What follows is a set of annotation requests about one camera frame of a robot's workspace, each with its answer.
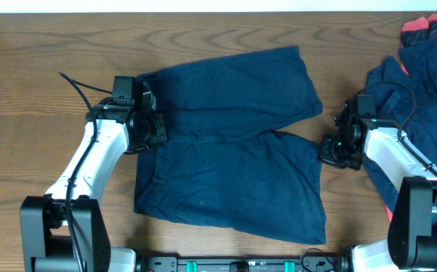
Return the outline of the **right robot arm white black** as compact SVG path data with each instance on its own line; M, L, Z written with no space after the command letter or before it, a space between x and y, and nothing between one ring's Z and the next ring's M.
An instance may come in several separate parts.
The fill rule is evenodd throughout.
M398 191L387 238L353 246L343 271L437 271L437 166L394 120L381 119L374 96L357 94L335 119L336 134L323 137L319 161L358 171L375 162Z

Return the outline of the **navy blue shorts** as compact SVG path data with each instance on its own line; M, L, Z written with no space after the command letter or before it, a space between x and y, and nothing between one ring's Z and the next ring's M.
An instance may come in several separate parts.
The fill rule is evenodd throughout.
M319 146L285 132L323 110L297 46L185 63L142 80L169 138L138 156L136 213L325 243Z

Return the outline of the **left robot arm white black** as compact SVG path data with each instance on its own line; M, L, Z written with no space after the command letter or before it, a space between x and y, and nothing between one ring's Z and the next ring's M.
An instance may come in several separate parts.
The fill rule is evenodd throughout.
M144 271L135 250L112 246L100 210L119 158L165 142L156 99L108 97L87 112L85 134L73 158L43 196L20 207L27 271Z

